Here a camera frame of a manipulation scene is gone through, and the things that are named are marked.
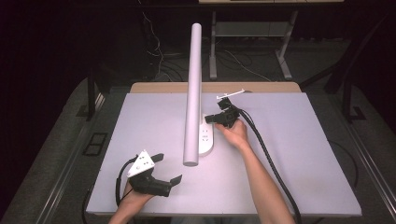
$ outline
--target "dark background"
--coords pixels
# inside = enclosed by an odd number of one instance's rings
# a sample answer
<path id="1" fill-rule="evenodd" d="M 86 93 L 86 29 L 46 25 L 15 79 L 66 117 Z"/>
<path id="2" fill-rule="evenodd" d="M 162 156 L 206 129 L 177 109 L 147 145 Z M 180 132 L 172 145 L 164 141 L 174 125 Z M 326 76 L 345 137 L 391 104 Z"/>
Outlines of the dark background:
<path id="1" fill-rule="evenodd" d="M 142 2 L 195 4 L 181 0 Z M 92 1 L 78 2 L 79 7 L 70 1 L 0 3 L 0 217 L 69 95 L 91 68 L 100 91 L 130 86 L 153 76 L 146 53 L 146 48 L 152 47 L 152 36 L 147 25 L 142 24 L 140 11 L 109 7 L 107 1 L 94 2 L 102 3 L 102 7 L 81 7 Z M 390 11 L 353 66 L 352 74 L 354 83 L 396 132 L 396 13 L 388 6 L 386 1 L 346 1 L 342 7 L 301 8 L 293 37 L 353 41 L 357 35 L 364 35 L 362 30 L 373 25 L 374 19 Z M 246 20 L 276 20 L 280 15 L 277 12 L 263 15 L 257 9 L 248 13 L 229 9 L 219 15 L 226 20 L 241 15 Z M 208 35 L 209 10 L 156 9 L 147 13 L 157 36 L 172 48 L 188 50 L 193 22 L 200 22 L 204 35 Z"/>

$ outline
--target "person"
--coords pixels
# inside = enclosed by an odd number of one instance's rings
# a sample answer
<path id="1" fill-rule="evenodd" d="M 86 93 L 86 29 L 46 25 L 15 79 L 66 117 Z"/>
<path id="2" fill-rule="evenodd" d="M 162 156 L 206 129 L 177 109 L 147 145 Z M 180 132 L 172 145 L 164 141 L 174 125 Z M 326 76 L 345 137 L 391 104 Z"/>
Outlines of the person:
<path id="1" fill-rule="evenodd" d="M 243 158 L 251 196 L 260 223 L 294 223 L 290 210 L 275 181 L 251 148 L 245 123 L 237 119 L 232 128 L 225 128 L 221 124 L 215 124 L 215 127 L 223 133 L 228 142 L 236 147 Z M 125 192 L 128 192 L 129 189 L 131 189 L 131 186 L 127 185 Z M 152 195 L 140 194 L 132 190 L 121 201 L 119 208 L 109 223 L 127 223 L 152 197 Z"/>

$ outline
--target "floor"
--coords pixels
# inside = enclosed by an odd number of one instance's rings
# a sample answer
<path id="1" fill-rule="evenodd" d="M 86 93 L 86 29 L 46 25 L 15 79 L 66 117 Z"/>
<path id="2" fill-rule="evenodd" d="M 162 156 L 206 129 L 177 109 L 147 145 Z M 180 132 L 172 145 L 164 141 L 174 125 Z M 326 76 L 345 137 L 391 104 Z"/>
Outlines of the floor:
<path id="1" fill-rule="evenodd" d="M 205 49 L 208 42 L 204 40 L 203 43 Z M 218 81 L 282 81 L 274 54 L 280 44 L 280 40 L 266 38 L 220 39 L 217 44 Z M 293 75 L 292 81 L 301 83 L 337 62 L 348 44 L 346 40 L 291 41 L 286 60 Z M 203 51 L 203 81 L 210 81 L 207 53 L 207 49 Z M 163 53 L 162 71 L 152 81 L 187 81 L 188 58 L 185 52 L 176 57 L 177 54 L 172 50 Z M 361 109 L 365 119 L 347 123 L 340 113 L 341 92 L 326 94 L 323 91 L 325 83 L 326 78 L 323 78 L 303 91 L 308 94 L 334 155 L 354 189 L 363 215 L 324 219 L 304 217 L 304 223 L 395 223 L 396 217 L 390 212 L 390 204 L 382 193 L 387 190 L 378 184 L 381 183 L 379 175 L 372 175 L 373 165 L 370 166 L 366 160 L 367 155 L 371 155 L 386 180 L 385 187 L 388 185 L 390 192 L 396 190 L 396 136 L 357 88 L 353 90 L 352 105 Z M 83 208 L 89 200 L 90 189 L 100 170 L 129 87 L 114 86 L 109 93 L 98 94 L 96 113 L 90 121 L 85 117 L 86 88 L 84 80 L 70 95 L 64 112 L 36 157 L 2 224 L 108 222 L 109 217 L 85 214 Z M 101 152 L 97 156 L 84 156 L 82 152 L 96 133 L 106 133 Z M 167 221 L 168 218 L 137 220 L 138 223 Z"/>

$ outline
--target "person's right hand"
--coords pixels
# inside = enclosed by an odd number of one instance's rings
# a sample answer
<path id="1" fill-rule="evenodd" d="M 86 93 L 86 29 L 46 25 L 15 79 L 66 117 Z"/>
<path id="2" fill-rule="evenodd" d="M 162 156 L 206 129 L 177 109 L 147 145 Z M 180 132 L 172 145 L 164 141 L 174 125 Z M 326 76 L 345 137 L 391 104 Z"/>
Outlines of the person's right hand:
<path id="1" fill-rule="evenodd" d="M 232 128 L 225 128 L 222 124 L 215 124 L 215 127 L 224 134 L 224 137 L 238 149 L 249 147 L 248 131 L 245 123 L 237 119 Z"/>

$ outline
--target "table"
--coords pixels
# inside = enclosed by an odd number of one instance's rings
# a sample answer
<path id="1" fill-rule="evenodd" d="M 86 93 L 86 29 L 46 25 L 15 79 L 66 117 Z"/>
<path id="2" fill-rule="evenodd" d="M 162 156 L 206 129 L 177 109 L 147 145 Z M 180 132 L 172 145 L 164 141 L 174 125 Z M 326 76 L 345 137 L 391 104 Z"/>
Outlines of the table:
<path id="1" fill-rule="evenodd" d="M 219 113 L 212 92 L 252 93 L 230 97 L 253 118 L 302 216 L 360 216 L 361 208 L 332 154 L 306 95 L 292 82 L 203 83 L 202 109 Z M 117 209 L 115 179 L 121 166 L 145 149 L 164 153 L 153 176 L 169 181 L 183 175 L 170 196 L 155 197 L 140 216 L 248 216 L 256 214 L 242 158 L 215 130 L 212 152 L 196 167 L 182 164 L 187 83 L 135 83 L 97 177 L 87 212 L 110 215 Z M 269 169 L 253 132 L 248 136 Z"/>

